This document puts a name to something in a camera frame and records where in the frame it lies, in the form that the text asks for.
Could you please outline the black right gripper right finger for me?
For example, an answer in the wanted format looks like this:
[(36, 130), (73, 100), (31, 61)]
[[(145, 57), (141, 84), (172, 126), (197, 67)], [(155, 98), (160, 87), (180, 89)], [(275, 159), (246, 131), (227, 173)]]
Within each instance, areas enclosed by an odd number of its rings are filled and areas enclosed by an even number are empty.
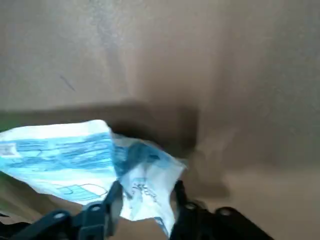
[(210, 212), (187, 197), (184, 182), (174, 186), (177, 219), (171, 240), (272, 240), (259, 226), (237, 211), (225, 206)]

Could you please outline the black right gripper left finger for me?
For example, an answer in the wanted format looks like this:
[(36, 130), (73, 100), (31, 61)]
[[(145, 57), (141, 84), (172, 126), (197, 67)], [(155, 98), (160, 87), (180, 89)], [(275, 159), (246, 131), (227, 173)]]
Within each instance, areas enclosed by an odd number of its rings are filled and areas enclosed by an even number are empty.
[(55, 210), (12, 236), (13, 240), (103, 240), (115, 234), (123, 207), (123, 187), (114, 181), (106, 197), (77, 215)]

